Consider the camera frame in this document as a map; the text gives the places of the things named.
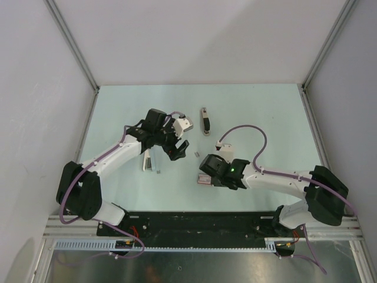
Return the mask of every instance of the black object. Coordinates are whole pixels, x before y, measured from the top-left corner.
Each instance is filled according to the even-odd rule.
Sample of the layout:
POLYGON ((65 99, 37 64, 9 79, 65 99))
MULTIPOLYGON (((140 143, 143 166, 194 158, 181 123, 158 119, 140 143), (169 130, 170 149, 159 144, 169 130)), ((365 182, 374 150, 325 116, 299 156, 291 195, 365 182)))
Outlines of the black object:
MULTIPOLYGON (((249 161, 242 159, 234 159, 229 164, 222 157, 209 154, 201 163, 200 170, 211 176, 211 184, 214 186, 226 186, 233 190, 238 187, 245 189, 246 187, 242 183, 244 177, 242 173, 248 164, 250 164, 249 161)), ((309 173, 312 175, 312 180, 329 186, 345 199, 347 198, 348 188, 326 167, 316 166, 309 173)), ((313 183, 305 187, 304 191, 309 212, 316 220, 331 226, 339 226, 342 223, 345 208, 342 200, 313 183)), ((280 211, 277 214, 274 228, 279 235, 286 235, 289 230, 287 231, 284 226, 279 224, 280 211)))
POLYGON ((207 113, 207 109, 204 108, 203 109, 203 126, 204 126, 204 133, 205 134, 209 134, 210 133, 210 130, 211 130, 211 124, 210 124, 210 119, 208 118, 208 113, 207 113))
MULTIPOLYGON (((141 143, 140 154, 155 145, 162 146, 170 160, 174 161, 185 157, 186 148, 189 146, 189 142, 185 140, 179 148, 176 148, 180 139, 177 138, 174 131, 174 121, 175 119, 166 115, 165 112, 150 109, 145 120, 141 120, 137 125, 127 129, 126 133, 134 136, 141 143)), ((59 204, 62 203, 72 181, 82 170, 82 165, 75 162, 69 162, 64 166, 56 197, 59 204)), ((87 171, 74 185, 65 207, 83 220, 89 220, 97 214, 101 205, 100 177, 97 172, 87 171)))
POLYGON ((130 127, 127 134, 141 142, 141 153, 153 146, 161 146, 170 160, 175 161, 186 156, 189 142, 185 140, 179 148, 176 148, 176 144, 181 139, 176 136, 174 122, 175 119, 165 112, 150 109, 145 120, 142 120, 141 127, 130 127))
MULTIPOLYGON (((345 199, 347 198, 348 188, 326 167, 316 166, 310 174, 312 180, 329 186, 345 199)), ((305 187, 305 192, 309 211, 316 220, 331 226, 339 226, 342 223, 345 208, 342 200, 313 183, 305 187)))
MULTIPOLYGON (((77 164, 73 161, 68 162, 64 166, 56 197, 59 204, 63 201, 63 197, 72 181, 82 170, 81 164, 77 164)), ((100 177, 96 172, 86 171, 73 187, 65 207, 69 209, 72 214, 83 218, 83 220, 90 220, 97 214, 101 205, 100 177)))
POLYGON ((221 156, 208 154, 199 169, 211 176, 212 185, 225 186, 231 190, 237 190, 239 187, 246 189, 242 183, 244 176, 242 173, 248 164, 250 162, 243 159, 234 159, 230 164, 221 156))
POLYGON ((272 219, 272 228, 274 230, 275 233, 277 233, 279 236, 281 237, 288 237, 290 235, 292 235, 292 231, 291 229, 283 226, 282 224, 280 224, 280 213, 283 209, 283 205, 280 205, 276 211, 275 211, 275 214, 273 216, 273 219, 272 219))
POLYGON ((291 256, 295 252, 295 245, 282 245, 278 246, 275 245, 277 255, 282 257, 284 256, 291 256))
MULTIPOLYGON (((265 237, 280 237, 271 229, 276 212, 128 213, 118 227, 129 231, 135 226, 150 248, 265 248, 265 237), (264 227, 270 229, 268 235, 264 227)), ((98 226, 97 236, 124 237, 105 225, 98 226)))

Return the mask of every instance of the reflective metal surface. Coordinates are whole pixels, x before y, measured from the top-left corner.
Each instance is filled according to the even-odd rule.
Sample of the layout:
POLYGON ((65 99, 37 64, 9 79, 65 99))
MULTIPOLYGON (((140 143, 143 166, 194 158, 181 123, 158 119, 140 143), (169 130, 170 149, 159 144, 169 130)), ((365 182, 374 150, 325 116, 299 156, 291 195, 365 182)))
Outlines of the reflective metal surface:
MULTIPOLYGON (((211 252, 146 252, 136 259, 101 256, 76 267, 51 261, 48 283, 265 283, 265 282, 361 282, 348 242, 314 242, 328 275, 299 258, 279 260, 274 254, 211 252)), ((60 252, 62 262, 79 262, 96 252, 60 252)), ((304 242, 296 254, 310 255, 304 242)))

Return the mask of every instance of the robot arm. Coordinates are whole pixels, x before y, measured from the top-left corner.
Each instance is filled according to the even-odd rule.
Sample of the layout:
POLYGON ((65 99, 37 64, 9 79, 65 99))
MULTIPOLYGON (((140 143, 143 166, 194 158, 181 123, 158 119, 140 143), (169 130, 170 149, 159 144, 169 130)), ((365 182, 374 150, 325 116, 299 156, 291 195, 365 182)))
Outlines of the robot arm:
MULTIPOLYGON (((280 235, 288 235, 299 225, 313 221, 332 226, 341 224, 345 204, 333 194, 304 180, 264 174, 265 169, 259 172, 248 160, 230 159, 209 154, 200 165, 200 170, 211 177, 211 184, 214 186, 225 186, 233 190, 269 189, 301 199, 293 205, 279 206, 276 210, 273 226, 280 235)), ((316 166, 310 172, 281 173, 294 173, 318 180, 344 198, 348 195, 348 188, 323 166, 316 166)))
POLYGON ((74 187, 65 207, 84 220, 94 218, 115 226, 118 225, 123 219, 125 211, 102 199, 101 181, 121 165, 155 145, 161 146, 172 161, 185 157, 189 142, 185 140, 178 148, 176 148, 176 144, 185 132, 193 128, 193 123, 188 117, 180 116, 174 119, 156 109, 149 110, 145 120, 141 120, 140 123, 140 127, 129 127, 120 142, 99 156, 87 160, 83 164, 67 163, 61 176, 57 202, 62 203, 73 180, 84 168, 88 167, 79 181, 73 184, 74 187))

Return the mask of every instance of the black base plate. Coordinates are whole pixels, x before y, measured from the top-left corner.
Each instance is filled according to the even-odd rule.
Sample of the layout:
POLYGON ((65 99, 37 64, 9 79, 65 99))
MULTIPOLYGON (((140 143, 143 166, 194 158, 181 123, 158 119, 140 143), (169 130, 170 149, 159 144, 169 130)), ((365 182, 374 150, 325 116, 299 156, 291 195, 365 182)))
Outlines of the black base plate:
MULTIPOLYGON (((147 247, 161 248, 265 248, 275 212, 128 212, 118 227, 147 247)), ((101 225, 97 236, 124 236, 101 225)))

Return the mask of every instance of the small block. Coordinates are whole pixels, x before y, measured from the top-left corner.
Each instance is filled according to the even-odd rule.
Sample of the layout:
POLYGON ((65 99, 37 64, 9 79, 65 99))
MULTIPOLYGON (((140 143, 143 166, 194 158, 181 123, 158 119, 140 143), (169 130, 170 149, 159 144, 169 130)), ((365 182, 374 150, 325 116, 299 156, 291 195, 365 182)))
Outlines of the small block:
POLYGON ((199 174, 198 184, 210 185, 211 184, 211 176, 205 175, 205 174, 199 174))

